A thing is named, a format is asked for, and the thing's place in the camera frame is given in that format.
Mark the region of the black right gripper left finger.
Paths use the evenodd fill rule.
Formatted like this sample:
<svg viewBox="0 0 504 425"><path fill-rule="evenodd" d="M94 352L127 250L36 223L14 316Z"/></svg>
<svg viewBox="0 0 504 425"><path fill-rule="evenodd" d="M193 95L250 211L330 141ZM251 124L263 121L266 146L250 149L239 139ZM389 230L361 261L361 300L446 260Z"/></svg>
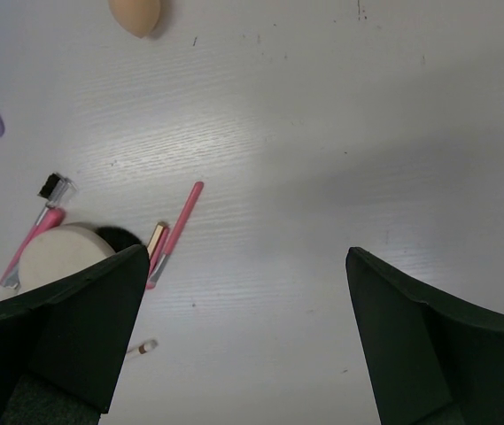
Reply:
<svg viewBox="0 0 504 425"><path fill-rule="evenodd" d="M0 424L97 424L108 413L148 270L134 245L0 302Z"/></svg>

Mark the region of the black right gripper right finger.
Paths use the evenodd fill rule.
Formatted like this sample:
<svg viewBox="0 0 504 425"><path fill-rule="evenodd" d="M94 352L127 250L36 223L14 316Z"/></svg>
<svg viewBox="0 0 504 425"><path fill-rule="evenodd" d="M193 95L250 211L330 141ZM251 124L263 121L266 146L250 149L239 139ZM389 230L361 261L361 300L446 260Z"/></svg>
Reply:
<svg viewBox="0 0 504 425"><path fill-rule="evenodd" d="M504 314L351 248L345 271L383 424L504 424Z"/></svg>

